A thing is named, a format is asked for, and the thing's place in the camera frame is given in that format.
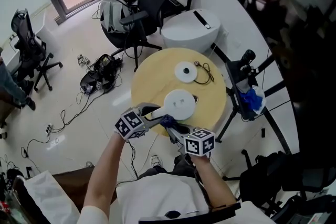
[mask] white round stool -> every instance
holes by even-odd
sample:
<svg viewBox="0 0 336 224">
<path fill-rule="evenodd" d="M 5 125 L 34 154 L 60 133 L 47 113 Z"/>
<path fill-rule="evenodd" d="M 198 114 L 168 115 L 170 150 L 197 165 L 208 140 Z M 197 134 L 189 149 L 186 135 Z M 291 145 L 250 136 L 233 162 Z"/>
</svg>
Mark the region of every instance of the white round stool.
<svg viewBox="0 0 336 224">
<path fill-rule="evenodd" d="M 193 9 L 176 15 L 162 27 L 162 36 L 168 48 L 188 48 L 200 53 L 216 40 L 221 22 L 206 9 Z"/>
</svg>

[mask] round wooden table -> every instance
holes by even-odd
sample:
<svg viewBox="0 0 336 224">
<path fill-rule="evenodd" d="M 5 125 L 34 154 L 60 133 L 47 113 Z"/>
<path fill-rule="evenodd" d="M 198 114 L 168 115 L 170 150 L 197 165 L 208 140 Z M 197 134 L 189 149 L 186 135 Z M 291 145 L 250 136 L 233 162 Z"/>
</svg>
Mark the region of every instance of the round wooden table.
<svg viewBox="0 0 336 224">
<path fill-rule="evenodd" d="M 215 82 L 206 85 L 196 82 L 183 83 L 175 76 L 175 66 L 182 61 L 209 64 Z M 197 67 L 197 81 L 206 82 L 206 71 Z M 223 114 L 226 103 L 224 78 L 219 69 L 204 55 L 185 48 L 170 48 L 158 51 L 145 59 L 132 81 L 132 105 L 154 103 L 163 106 L 164 98 L 175 89 L 185 89 L 198 97 L 195 113 L 182 123 L 211 130 Z M 168 136 L 166 130 L 157 125 L 153 130 Z"/>
</svg>

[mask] chair armrest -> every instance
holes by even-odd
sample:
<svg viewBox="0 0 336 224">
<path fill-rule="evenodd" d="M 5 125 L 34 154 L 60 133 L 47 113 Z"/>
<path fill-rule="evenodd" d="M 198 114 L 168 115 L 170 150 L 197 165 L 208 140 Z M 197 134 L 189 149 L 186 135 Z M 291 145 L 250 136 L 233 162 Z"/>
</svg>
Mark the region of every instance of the chair armrest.
<svg viewBox="0 0 336 224">
<path fill-rule="evenodd" d="M 138 12 L 138 13 L 135 13 L 135 14 L 132 14 L 124 19 L 121 19 L 119 22 L 121 25 L 130 25 L 130 24 L 133 24 L 135 22 L 138 22 L 142 19 L 145 19 L 148 17 L 148 13 L 146 11 L 141 11 L 141 12 Z"/>
</svg>

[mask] white shirt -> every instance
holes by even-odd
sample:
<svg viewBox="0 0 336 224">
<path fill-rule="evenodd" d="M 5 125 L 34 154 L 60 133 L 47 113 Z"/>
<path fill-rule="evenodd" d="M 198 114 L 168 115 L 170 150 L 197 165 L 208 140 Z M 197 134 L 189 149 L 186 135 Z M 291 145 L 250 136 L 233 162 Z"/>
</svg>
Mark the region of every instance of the white shirt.
<svg viewBox="0 0 336 224">
<path fill-rule="evenodd" d="M 208 206 L 195 179 L 184 176 L 158 174 L 124 184 L 117 188 L 124 224 L 138 223 L 141 217 L 164 216 L 169 211 L 186 214 L 207 211 Z M 274 224 L 250 201 L 241 203 L 236 216 L 224 224 Z M 83 208 L 77 224 L 108 224 L 105 213 L 97 207 Z"/>
</svg>

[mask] white disc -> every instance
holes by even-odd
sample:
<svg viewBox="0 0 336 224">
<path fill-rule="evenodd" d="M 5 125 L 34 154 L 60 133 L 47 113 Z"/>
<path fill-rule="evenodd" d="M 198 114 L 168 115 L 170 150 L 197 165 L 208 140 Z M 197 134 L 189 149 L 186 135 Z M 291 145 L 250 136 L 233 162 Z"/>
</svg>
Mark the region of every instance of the white disc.
<svg viewBox="0 0 336 224">
<path fill-rule="evenodd" d="M 173 90 L 163 102 L 164 112 L 177 121 L 190 118 L 196 109 L 196 102 L 191 93 L 183 89 Z"/>
<path fill-rule="evenodd" d="M 197 68 L 191 62 L 179 62 L 175 67 L 175 76 L 184 83 L 193 82 L 197 78 Z"/>
</svg>

